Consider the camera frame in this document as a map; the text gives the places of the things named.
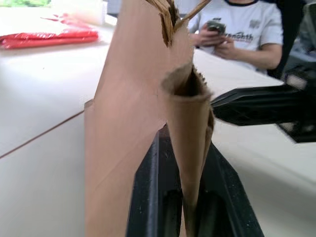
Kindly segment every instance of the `crushed paper tube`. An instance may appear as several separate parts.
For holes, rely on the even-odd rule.
[[[161,12],[123,0],[104,69],[85,105],[85,236],[125,236],[134,174],[165,125],[161,83],[193,59],[187,22],[166,47]]]
[[[210,146],[214,116],[211,93],[192,63],[162,82],[163,104],[171,144],[179,167],[187,237],[194,237],[199,182]]]

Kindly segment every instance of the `white t-shirt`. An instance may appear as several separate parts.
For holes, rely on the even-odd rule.
[[[275,4],[255,0],[248,4],[237,4],[228,0],[212,0],[189,22],[190,33],[201,30],[209,20],[226,25],[226,36],[235,40],[235,47],[256,51],[267,43],[283,44],[282,18]],[[201,47],[213,53],[214,47]],[[238,62],[251,70],[251,64]]]

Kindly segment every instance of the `hand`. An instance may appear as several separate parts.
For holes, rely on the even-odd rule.
[[[235,48],[234,40],[226,37],[224,43],[215,46],[214,54],[227,60],[237,60],[239,50]]]
[[[204,24],[198,33],[198,45],[204,47],[216,46],[225,41],[225,37],[218,35],[217,31],[209,31]]]

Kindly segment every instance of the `red package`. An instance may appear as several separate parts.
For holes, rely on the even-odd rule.
[[[87,24],[71,18],[68,14],[39,18],[32,23],[38,29],[28,33],[15,33],[0,36],[0,47],[4,49],[39,47],[68,43],[84,43],[97,41],[98,32]]]

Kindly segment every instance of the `person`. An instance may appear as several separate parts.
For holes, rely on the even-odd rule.
[[[209,31],[209,20],[225,24],[225,34]],[[283,29],[280,10],[274,3],[212,0],[188,28],[195,46],[251,70],[266,72],[280,63]]]

